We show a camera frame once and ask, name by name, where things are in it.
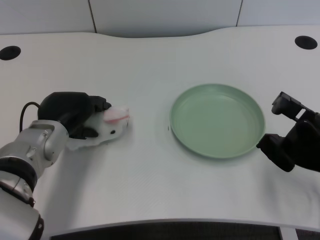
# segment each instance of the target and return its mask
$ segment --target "black hole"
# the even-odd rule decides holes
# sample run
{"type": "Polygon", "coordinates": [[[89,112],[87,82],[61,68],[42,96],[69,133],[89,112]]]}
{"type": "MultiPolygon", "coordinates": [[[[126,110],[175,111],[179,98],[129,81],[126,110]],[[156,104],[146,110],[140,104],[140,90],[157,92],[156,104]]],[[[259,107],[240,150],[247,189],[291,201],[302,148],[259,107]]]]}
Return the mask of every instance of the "black hole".
{"type": "Polygon", "coordinates": [[[1,60],[12,60],[18,57],[21,53],[21,49],[18,46],[7,46],[0,51],[1,60]]]}
{"type": "Polygon", "coordinates": [[[315,49],[318,46],[317,41],[309,36],[298,36],[294,42],[298,47],[307,50],[315,49]]]}

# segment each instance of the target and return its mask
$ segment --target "green plate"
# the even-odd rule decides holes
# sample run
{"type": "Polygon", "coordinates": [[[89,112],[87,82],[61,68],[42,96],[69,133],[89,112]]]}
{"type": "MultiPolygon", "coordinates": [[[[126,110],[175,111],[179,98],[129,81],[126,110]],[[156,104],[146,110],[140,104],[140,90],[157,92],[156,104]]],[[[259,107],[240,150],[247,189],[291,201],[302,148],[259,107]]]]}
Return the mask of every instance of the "green plate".
{"type": "Polygon", "coordinates": [[[221,84],[182,93],[170,112],[171,128],[190,150],[212,158],[233,158],[252,150],[265,133],[265,118],[245,92],[221,84]]]}

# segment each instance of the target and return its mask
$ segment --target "table surface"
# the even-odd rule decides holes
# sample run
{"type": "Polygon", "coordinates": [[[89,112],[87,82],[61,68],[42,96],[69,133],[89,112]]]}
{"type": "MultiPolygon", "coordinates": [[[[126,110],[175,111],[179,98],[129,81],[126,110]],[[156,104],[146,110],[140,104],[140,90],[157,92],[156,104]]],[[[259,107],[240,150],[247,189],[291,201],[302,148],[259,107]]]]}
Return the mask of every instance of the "table surface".
{"type": "MultiPolygon", "coordinates": [[[[285,136],[294,122],[271,112],[284,91],[319,110],[320,26],[231,27],[164,38],[117,38],[94,33],[1,35],[0,145],[13,141],[29,101],[55,91],[102,96],[130,108],[127,133],[109,144],[71,152],[47,168],[35,208],[53,234],[120,222],[179,219],[320,229],[320,173],[296,166],[286,173],[258,149],[233,159],[186,150],[170,129],[170,108],[190,87],[219,83],[251,95],[266,132],[285,136]]],[[[26,127],[37,117],[27,110],[26,127]]]]}

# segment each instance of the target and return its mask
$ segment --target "black cable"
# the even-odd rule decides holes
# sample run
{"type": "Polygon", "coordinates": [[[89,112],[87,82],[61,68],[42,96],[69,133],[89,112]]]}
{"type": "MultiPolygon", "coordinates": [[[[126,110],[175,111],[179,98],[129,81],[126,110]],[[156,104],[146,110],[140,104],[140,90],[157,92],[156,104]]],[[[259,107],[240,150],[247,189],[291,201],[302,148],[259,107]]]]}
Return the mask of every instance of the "black cable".
{"type": "Polygon", "coordinates": [[[26,111],[27,107],[30,105],[35,105],[37,108],[40,108],[40,105],[34,101],[28,102],[26,105],[24,105],[24,107],[22,108],[22,111],[21,111],[21,115],[20,115],[20,124],[19,124],[20,133],[22,132],[22,127],[23,127],[22,125],[24,122],[25,111],[26,111]]]}

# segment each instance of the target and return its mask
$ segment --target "plate rim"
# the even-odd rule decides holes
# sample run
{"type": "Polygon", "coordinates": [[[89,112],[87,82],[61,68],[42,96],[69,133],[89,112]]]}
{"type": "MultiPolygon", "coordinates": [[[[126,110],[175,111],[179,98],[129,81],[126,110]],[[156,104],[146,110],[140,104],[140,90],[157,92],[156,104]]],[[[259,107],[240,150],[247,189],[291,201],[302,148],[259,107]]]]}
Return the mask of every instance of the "plate rim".
{"type": "Polygon", "coordinates": [[[248,93],[246,93],[245,91],[237,88],[237,87],[234,87],[234,86],[230,86],[230,85],[227,85],[227,84],[221,84],[221,83],[205,83],[205,84],[199,84],[199,85],[195,85],[193,87],[190,87],[188,88],[187,90],[183,91],[181,94],[179,94],[179,96],[174,100],[172,106],[171,106],[171,110],[170,110],[170,115],[169,115],[169,120],[170,120],[170,126],[171,126],[171,130],[173,131],[174,135],[176,136],[176,138],[186,147],[188,148],[189,150],[191,150],[192,152],[195,152],[201,156],[205,156],[205,157],[209,157],[209,158],[214,158],[214,159],[231,159],[231,158],[236,158],[236,157],[239,157],[239,156],[242,156],[248,152],[250,152],[251,150],[253,150],[256,145],[259,143],[259,141],[262,139],[262,137],[265,135],[265,132],[266,132],[266,118],[265,118],[265,115],[264,115],[264,112],[262,111],[262,108],[261,106],[257,103],[257,101],[252,97],[250,96],[248,93]],[[177,135],[177,133],[175,132],[175,128],[173,127],[173,109],[174,109],[174,106],[176,105],[176,102],[177,100],[184,94],[186,93],[187,91],[190,91],[192,89],[195,89],[197,87],[204,87],[204,86],[212,86],[212,85],[215,85],[215,86],[224,86],[224,87],[229,87],[229,88],[232,88],[232,89],[236,89],[244,94],[246,94],[247,96],[249,96],[255,103],[256,105],[258,106],[258,108],[260,109],[261,111],[261,114],[262,114],[262,119],[263,119],[263,130],[262,130],[262,134],[261,136],[259,137],[259,140],[257,142],[255,142],[253,144],[252,147],[248,148],[246,151],[243,151],[241,153],[237,153],[237,154],[234,154],[234,155],[230,155],[230,156],[217,156],[217,155],[212,155],[212,154],[205,154],[205,153],[202,153],[198,150],[195,150],[193,149],[192,147],[188,146],[183,140],[181,140],[181,138],[177,135]]]}

